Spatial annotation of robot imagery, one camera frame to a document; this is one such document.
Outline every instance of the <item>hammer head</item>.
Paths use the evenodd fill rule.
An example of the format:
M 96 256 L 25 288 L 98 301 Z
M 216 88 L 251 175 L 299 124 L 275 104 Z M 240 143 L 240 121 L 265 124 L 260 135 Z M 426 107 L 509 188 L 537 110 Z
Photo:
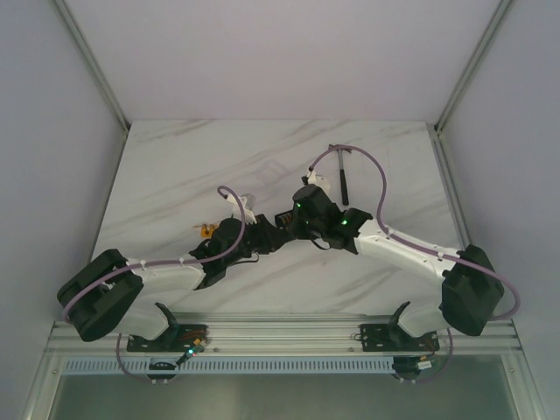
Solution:
M 336 146 L 344 146 L 344 144 L 329 144 L 329 149 L 332 149 L 333 147 L 336 147 Z M 352 153 L 352 149 L 342 149 L 342 148 L 340 148 L 336 151 L 338 153 L 342 153 L 342 151 L 347 151 L 348 153 Z

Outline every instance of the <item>gray floor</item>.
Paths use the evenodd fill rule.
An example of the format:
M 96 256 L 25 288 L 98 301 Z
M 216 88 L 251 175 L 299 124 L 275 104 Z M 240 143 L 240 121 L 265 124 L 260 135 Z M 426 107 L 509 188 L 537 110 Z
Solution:
M 456 357 L 424 385 L 380 374 L 192 375 L 167 386 L 62 378 L 51 420 L 516 419 L 498 358 Z

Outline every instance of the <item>hammer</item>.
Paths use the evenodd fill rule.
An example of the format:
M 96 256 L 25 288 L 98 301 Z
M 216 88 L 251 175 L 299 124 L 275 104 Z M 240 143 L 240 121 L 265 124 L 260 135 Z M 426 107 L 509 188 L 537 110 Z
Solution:
M 329 149 L 334 147 L 334 144 L 329 144 Z M 339 166 L 340 166 L 340 190 L 342 191 L 342 204 L 344 206 L 348 206 L 350 201 L 348 201 L 348 187 L 347 187 L 347 176 L 344 173 L 344 164 L 342 163 L 342 153 L 347 151 L 348 153 L 352 153 L 350 149 L 337 149 L 337 153 L 339 154 Z

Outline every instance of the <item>white marble surface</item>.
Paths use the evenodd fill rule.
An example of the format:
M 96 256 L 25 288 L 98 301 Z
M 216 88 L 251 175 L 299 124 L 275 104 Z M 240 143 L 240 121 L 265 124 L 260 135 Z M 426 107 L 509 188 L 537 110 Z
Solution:
M 118 248 L 146 260 L 179 257 L 197 246 L 201 223 L 231 207 L 215 191 L 224 184 L 257 197 L 255 213 L 291 208 L 300 177 L 328 144 L 374 154 L 388 176 L 384 220 L 426 241 L 458 246 L 431 141 L 423 122 L 136 121 L 117 173 L 95 254 Z M 375 212 L 379 174 L 364 157 L 345 155 L 350 204 Z M 340 205 L 338 161 L 318 165 Z M 437 296 L 423 280 L 374 258 L 320 251 L 291 242 L 258 264 L 228 269 L 196 291 L 185 312 L 347 312 L 390 314 L 411 297 Z

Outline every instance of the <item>white wall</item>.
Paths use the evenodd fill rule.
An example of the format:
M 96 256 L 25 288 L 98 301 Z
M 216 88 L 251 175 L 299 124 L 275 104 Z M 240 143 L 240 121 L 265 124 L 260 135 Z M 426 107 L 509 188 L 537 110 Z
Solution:
M 120 130 L 47 0 L 0 3 L 0 417 L 21 416 L 86 261 Z
M 67 0 L 127 117 L 434 123 L 498 0 Z
M 560 2 L 517 2 L 445 138 L 469 228 L 520 289 L 515 323 L 560 417 Z

